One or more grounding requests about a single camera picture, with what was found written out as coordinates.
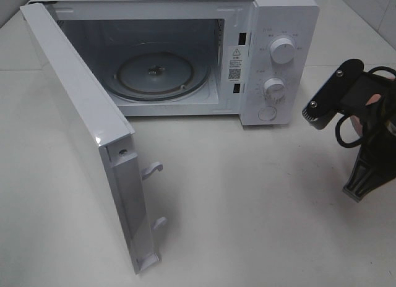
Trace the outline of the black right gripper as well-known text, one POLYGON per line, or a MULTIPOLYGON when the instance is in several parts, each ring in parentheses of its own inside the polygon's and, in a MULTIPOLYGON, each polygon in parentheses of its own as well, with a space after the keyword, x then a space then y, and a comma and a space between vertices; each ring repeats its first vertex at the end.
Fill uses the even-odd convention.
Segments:
POLYGON ((343 187, 355 202, 395 179, 395 79, 377 71, 363 72, 352 89, 342 98, 343 117, 356 116, 363 125, 363 136, 353 142, 340 139, 345 148, 360 147, 351 176, 343 187), (374 95, 381 98, 366 106, 374 95))

